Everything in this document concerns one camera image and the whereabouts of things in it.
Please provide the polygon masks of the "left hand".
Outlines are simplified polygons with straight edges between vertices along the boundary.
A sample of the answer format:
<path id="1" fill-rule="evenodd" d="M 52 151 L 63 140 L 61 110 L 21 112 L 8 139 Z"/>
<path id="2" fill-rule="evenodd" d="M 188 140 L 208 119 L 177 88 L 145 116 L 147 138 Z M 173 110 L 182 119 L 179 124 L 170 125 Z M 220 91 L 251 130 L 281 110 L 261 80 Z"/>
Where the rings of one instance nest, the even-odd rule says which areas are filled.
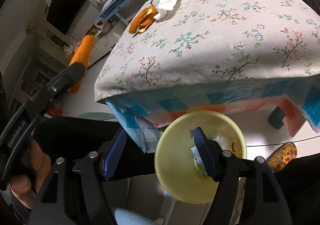
<path id="1" fill-rule="evenodd" d="M 10 181 L 12 194 L 28 209 L 32 209 L 35 193 L 38 193 L 51 170 L 50 157 L 33 140 L 29 150 L 30 166 L 23 169 Z"/>

